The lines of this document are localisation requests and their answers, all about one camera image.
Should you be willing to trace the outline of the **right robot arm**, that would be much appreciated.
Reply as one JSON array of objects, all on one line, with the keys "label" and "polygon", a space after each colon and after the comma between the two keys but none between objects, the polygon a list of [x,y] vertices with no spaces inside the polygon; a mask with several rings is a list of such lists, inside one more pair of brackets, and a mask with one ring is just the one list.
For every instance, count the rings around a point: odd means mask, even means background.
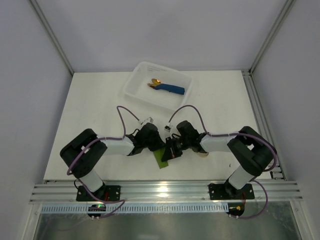
[{"label": "right robot arm", "polygon": [[276,149],[249,126],[230,134],[199,133],[187,120],[177,126],[179,134],[166,138],[162,162],[181,157],[191,149],[198,154],[211,152],[232,153],[239,167],[224,183],[211,183],[208,193],[211,200],[253,200],[251,180],[259,177],[276,159]]}]

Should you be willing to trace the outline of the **green paper napkin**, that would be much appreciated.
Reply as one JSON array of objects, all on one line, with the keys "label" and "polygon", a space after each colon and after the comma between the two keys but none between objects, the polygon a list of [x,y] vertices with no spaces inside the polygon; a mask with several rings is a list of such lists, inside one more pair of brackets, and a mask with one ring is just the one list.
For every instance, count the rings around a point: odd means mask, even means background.
[{"label": "green paper napkin", "polygon": [[169,166],[167,161],[162,161],[164,152],[165,152],[165,148],[161,148],[153,152],[157,165],[160,169],[163,169]]}]

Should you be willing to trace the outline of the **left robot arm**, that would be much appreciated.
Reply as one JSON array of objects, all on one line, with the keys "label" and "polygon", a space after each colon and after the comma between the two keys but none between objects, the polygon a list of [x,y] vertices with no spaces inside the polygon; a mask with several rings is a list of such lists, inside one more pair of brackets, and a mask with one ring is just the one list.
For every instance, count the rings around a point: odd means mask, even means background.
[{"label": "left robot arm", "polygon": [[94,170],[102,156],[134,156],[144,149],[155,152],[165,147],[158,128],[148,122],[124,137],[98,137],[91,129],[85,129],[62,148],[59,155],[68,166],[67,175],[73,175],[81,186],[78,187],[78,202],[99,201],[119,202],[120,196],[110,193],[110,187]]}]

